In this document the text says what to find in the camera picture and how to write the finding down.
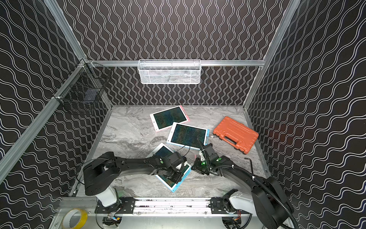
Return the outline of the blue writing tablet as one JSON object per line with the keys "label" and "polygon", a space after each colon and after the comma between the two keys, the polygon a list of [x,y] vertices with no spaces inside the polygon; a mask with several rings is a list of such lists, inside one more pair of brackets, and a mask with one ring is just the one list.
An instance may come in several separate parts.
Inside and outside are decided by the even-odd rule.
{"label": "blue writing tablet", "polygon": [[184,148],[200,150],[202,146],[208,144],[209,133],[210,130],[206,128],[174,122],[166,142]]}
{"label": "blue writing tablet", "polygon": [[[166,146],[164,143],[160,143],[147,157],[152,157],[154,155],[158,155],[160,157],[166,157],[173,154],[173,151]],[[156,175],[156,177],[173,193],[179,188],[179,186],[182,184],[182,182],[185,180],[185,178],[189,175],[191,172],[191,165],[185,162],[185,167],[183,171],[176,176],[177,178],[180,178],[181,180],[176,183],[173,179],[168,178],[164,175]]]}

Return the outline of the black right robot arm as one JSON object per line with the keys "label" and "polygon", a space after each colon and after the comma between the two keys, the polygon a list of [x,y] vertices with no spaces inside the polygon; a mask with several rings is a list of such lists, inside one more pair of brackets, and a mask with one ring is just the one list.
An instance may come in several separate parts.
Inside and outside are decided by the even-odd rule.
{"label": "black right robot arm", "polygon": [[251,191],[255,214],[266,228],[288,229],[284,224],[287,219],[292,221],[295,229],[299,228],[293,216],[294,208],[275,178],[256,176],[253,172],[236,165],[230,158],[219,156],[212,144],[199,145],[204,161],[201,162],[197,158],[192,166],[193,171],[202,175],[224,177]]}

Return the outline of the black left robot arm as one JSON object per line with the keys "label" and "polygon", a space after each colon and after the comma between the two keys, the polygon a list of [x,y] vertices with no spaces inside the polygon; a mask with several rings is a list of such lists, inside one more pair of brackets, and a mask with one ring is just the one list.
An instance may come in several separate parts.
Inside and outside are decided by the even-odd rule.
{"label": "black left robot arm", "polygon": [[179,183],[186,165],[186,157],[178,152],[165,157],[153,155],[147,158],[122,158],[115,156],[113,152],[106,152],[83,167],[85,195],[97,197],[103,206],[108,207],[117,202],[117,197],[112,201],[105,201],[101,194],[108,190],[118,177],[159,175]]}

